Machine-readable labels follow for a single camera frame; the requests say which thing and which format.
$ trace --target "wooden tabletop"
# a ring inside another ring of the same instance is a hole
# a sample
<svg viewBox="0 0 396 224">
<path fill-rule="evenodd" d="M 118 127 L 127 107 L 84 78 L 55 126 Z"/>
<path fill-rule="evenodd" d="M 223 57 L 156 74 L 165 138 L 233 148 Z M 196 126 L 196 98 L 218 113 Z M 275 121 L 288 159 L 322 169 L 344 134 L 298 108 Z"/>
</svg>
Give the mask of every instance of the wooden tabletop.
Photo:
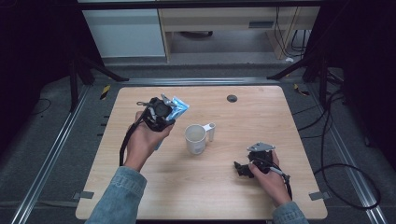
<svg viewBox="0 0 396 224">
<path fill-rule="evenodd" d="M 138 219 L 271 219 L 275 209 L 256 179 L 239 176 L 233 162 L 248 163 L 247 147 L 276 146 L 280 168 L 290 175 L 293 200 L 307 218 L 327 216 L 322 200 L 311 201 L 318 185 L 306 157 L 283 91 L 277 86 L 133 87 L 120 90 L 76 216 L 87 219 L 119 165 L 119 151 L 136 111 L 152 97 L 177 96 L 190 105 L 141 174 L 148 180 Z M 235 103 L 227 96 L 237 97 Z M 186 149 L 190 124 L 216 123 L 213 142 L 201 155 Z"/>
</svg>

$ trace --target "blue cloth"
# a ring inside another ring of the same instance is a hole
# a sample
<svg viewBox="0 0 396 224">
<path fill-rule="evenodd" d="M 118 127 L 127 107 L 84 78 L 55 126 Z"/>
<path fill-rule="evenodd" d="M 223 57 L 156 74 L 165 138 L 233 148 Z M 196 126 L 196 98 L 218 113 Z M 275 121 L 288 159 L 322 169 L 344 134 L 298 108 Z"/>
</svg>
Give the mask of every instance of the blue cloth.
<svg viewBox="0 0 396 224">
<path fill-rule="evenodd" d="M 86 223 L 135 223 L 146 184 L 137 171 L 119 167 Z M 295 202 L 280 205 L 273 218 L 275 224 L 308 223 Z"/>
</svg>

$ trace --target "hand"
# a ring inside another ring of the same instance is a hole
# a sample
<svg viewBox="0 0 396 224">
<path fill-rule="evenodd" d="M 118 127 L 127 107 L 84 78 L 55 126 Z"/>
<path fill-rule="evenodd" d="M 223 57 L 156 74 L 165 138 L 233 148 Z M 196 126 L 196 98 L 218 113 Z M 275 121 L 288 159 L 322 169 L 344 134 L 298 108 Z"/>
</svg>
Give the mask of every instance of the hand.
<svg viewBox="0 0 396 224">
<path fill-rule="evenodd" d="M 279 166 L 279 159 L 276 156 L 274 150 L 272 150 L 273 162 Z M 257 166 L 250 163 L 248 165 L 251 173 L 259 180 L 262 188 L 267 192 L 267 194 L 272 198 L 275 207 L 279 207 L 284 203 L 291 201 L 288 191 L 285 187 L 285 182 L 283 177 L 274 171 L 268 172 L 268 174 L 263 173 L 259 170 Z"/>
<path fill-rule="evenodd" d="M 138 111 L 134 121 L 137 121 L 142 113 L 142 111 Z M 154 152 L 155 147 L 169 135 L 172 128 L 173 125 L 170 125 L 162 132 L 157 133 L 152 131 L 145 122 L 141 122 L 129 139 L 124 166 L 140 172 L 147 158 Z"/>
</svg>

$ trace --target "wire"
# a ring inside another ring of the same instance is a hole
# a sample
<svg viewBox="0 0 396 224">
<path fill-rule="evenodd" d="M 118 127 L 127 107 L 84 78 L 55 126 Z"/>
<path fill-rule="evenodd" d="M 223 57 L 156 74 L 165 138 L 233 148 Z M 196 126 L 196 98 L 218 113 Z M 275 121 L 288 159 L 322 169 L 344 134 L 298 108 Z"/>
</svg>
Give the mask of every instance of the wire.
<svg viewBox="0 0 396 224">
<path fill-rule="evenodd" d="M 275 26 L 274 26 L 274 36 L 275 36 L 275 40 L 276 40 L 277 44 L 280 46 L 280 49 L 282 50 L 282 53 L 285 54 L 288 57 L 291 57 L 291 58 L 300 56 L 300 55 L 290 54 L 286 50 L 285 41 L 283 40 L 283 35 L 282 35 L 281 31 L 280 31 L 280 26 L 279 26 L 278 19 L 279 19 L 279 7 L 276 7 L 276 21 L 275 21 Z M 277 27 L 277 30 L 279 31 L 280 38 L 281 38 L 282 42 L 280 42 L 279 39 L 276 36 L 276 27 Z"/>
<path fill-rule="evenodd" d="M 285 180 L 285 186 L 288 191 L 288 194 L 289 194 L 290 198 L 293 199 L 293 194 L 292 194 L 291 186 L 290 186 L 290 176 L 283 173 L 283 171 L 280 169 L 280 167 L 278 165 L 276 165 L 273 161 L 269 162 L 269 161 L 263 160 L 262 158 L 259 158 L 259 157 L 254 157 L 254 160 L 263 161 L 263 162 L 269 164 L 270 167 L 273 166 L 278 171 L 280 171 L 282 174 L 279 174 L 279 175 L 281 175 L 283 177 L 283 179 Z"/>
<path fill-rule="evenodd" d="M 349 164 L 334 163 L 334 164 L 330 164 L 330 165 L 326 165 L 326 166 L 324 165 L 324 136 L 325 136 L 325 132 L 326 132 L 326 126 L 327 126 L 327 124 L 328 124 L 328 122 L 329 122 L 329 120 L 330 120 L 330 116 L 331 116 L 332 98 L 334 97 L 334 95 L 336 95 L 336 94 L 338 94 L 338 93 L 340 93 L 340 91 L 336 91 L 334 94 L 331 95 L 331 97 L 330 97 L 329 100 L 328 100 L 327 106 L 326 106 L 326 107 L 327 107 L 327 110 L 329 111 L 329 113 L 328 113 L 328 115 L 327 115 L 327 118 L 326 118 L 326 121 L 325 121 L 325 125 L 324 125 L 323 131 L 322 131 L 322 136 L 321 136 L 321 143 L 320 143 L 320 169 L 318 169 L 317 171 L 315 171 L 315 172 L 314 172 L 314 175 L 316 175 L 316 174 L 318 174 L 319 172 L 321 172 L 321 173 L 322 173 L 322 176 L 323 176 L 323 179 L 324 179 L 324 181 L 325 181 L 326 186 L 329 188 L 329 190 L 330 190 L 338 199 L 340 199 L 340 200 L 343 201 L 344 203 L 346 203 L 346 204 L 348 204 L 348 205 L 350 205 L 350 206 L 352 206 L 352 207 L 354 207 L 354 208 L 360 209 L 360 210 L 373 209 L 373 208 L 377 207 L 377 206 L 379 205 L 379 203 L 381 202 L 381 192 L 379 191 L 379 189 L 378 189 L 378 187 L 376 186 L 374 180 L 373 180 L 370 176 L 368 176 L 366 173 L 364 173 L 363 170 L 361 170 L 361 169 L 359 169 L 359 168 L 357 168 L 357 167 L 355 167 L 355 166 L 349 165 Z M 372 187 L 375 189 L 375 192 L 376 192 L 376 198 L 375 198 L 375 199 L 376 199 L 376 202 L 375 202 L 373 205 L 370 205 L 370 206 L 360 206 L 360 205 L 354 204 L 354 203 L 352 203 L 352 202 L 346 200 L 345 198 L 343 198 L 339 193 L 337 193 L 337 192 L 330 186 L 330 183 L 329 183 L 329 181 L 328 181 L 328 179 L 327 179 L 327 176 L 326 176 L 326 173 L 325 173 L 325 170 L 327 170 L 327 169 L 329 169 L 329 168 L 333 168 L 333 167 L 347 167 L 347 168 L 351 168 L 351 169 L 353 169 L 353 170 L 356 170 L 356 171 L 360 172 L 360 173 L 371 183 Z"/>
<path fill-rule="evenodd" d="M 327 133 L 329 132 L 329 130 L 330 130 L 331 127 L 332 127 L 332 123 L 330 123 L 329 128 L 326 130 L 326 133 L 325 133 L 325 134 L 327 134 Z M 322 134 L 321 134 L 321 135 L 315 135 L 315 136 L 301 137 L 301 139 L 317 138 L 317 137 L 321 137 L 321 136 L 322 136 Z"/>
<path fill-rule="evenodd" d="M 132 134 L 136 130 L 137 126 L 139 126 L 139 124 L 143 122 L 142 119 L 143 119 L 143 116 L 145 115 L 146 110 L 148 110 L 148 107 L 146 107 L 146 109 L 144 110 L 144 112 L 142 113 L 140 118 L 135 123 L 133 123 L 131 125 L 131 127 L 128 129 L 128 132 L 125 134 L 125 137 L 124 137 L 124 139 L 122 141 L 122 145 L 121 145 L 121 148 L 120 148 L 120 166 L 123 165 L 125 148 L 128 145 L 129 139 L 131 138 Z"/>
<path fill-rule="evenodd" d="M 38 114 L 43 113 L 44 111 L 48 110 L 48 109 L 50 108 L 51 104 L 52 104 L 52 102 L 51 102 L 49 99 L 46 99 L 46 98 L 42 98 L 42 99 L 38 99 L 38 100 L 39 100 L 39 101 L 47 101 L 49 104 L 47 105 L 47 107 L 46 107 L 45 109 L 30 114 L 30 115 L 32 115 L 32 116 L 33 116 L 33 115 L 38 115 Z"/>
<path fill-rule="evenodd" d="M 337 100 L 340 100 L 340 99 L 343 99 L 344 98 L 344 96 L 343 97 L 338 97 L 338 98 L 336 98 L 336 99 L 330 99 L 331 100 L 331 103 L 332 102 L 334 102 L 334 101 L 337 101 Z M 299 111 L 299 112 L 296 112 L 296 113 L 294 113 L 294 114 L 298 114 L 298 113 L 301 113 L 301 112 L 304 112 L 304 111 L 306 111 L 306 110 L 308 110 L 308 109 L 312 109 L 312 108 L 314 108 L 315 106 L 311 106 L 311 107 L 309 107 L 309 108 L 307 108 L 307 109 L 304 109 L 304 110 L 302 110 L 302 111 Z M 308 125 L 306 125 L 306 126 L 304 126 L 303 128 L 299 128 L 298 129 L 298 131 L 302 131 L 302 130 L 305 130 L 305 129 L 307 129 L 307 128 L 310 128 L 310 127 L 312 127 L 312 126 L 314 126 L 315 124 L 317 124 L 320 120 L 321 120 L 321 118 L 323 118 L 323 116 L 326 114 L 326 112 L 327 112 L 327 108 L 325 108 L 324 110 L 323 110 L 323 112 L 322 112 L 322 114 L 320 115 L 320 117 L 318 118 L 318 119 L 316 119 L 314 122 L 312 122 L 311 124 L 308 124 Z"/>
<path fill-rule="evenodd" d="M 303 44 L 302 44 L 300 47 L 296 47 L 296 46 L 293 45 L 294 40 L 295 40 L 295 38 L 296 38 L 296 36 L 297 36 L 297 33 L 298 33 L 298 30 L 294 31 L 293 38 L 291 39 L 291 48 L 292 48 L 294 51 L 304 52 L 305 49 L 306 49 L 306 46 L 305 46 L 305 33 L 306 33 L 306 30 L 304 30 Z"/>
</svg>

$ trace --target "white mug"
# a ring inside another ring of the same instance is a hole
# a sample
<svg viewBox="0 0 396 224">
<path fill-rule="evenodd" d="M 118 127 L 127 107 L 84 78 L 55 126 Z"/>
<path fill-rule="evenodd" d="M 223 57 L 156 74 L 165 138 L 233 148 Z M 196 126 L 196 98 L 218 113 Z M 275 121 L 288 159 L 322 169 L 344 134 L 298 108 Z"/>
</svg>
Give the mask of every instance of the white mug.
<svg viewBox="0 0 396 224">
<path fill-rule="evenodd" d="M 206 147 L 206 132 L 209 133 L 209 141 L 213 141 L 215 136 L 214 123 L 208 123 L 205 126 L 192 124 L 186 128 L 184 135 L 186 137 L 187 149 L 190 153 L 198 155 L 204 152 Z"/>
</svg>

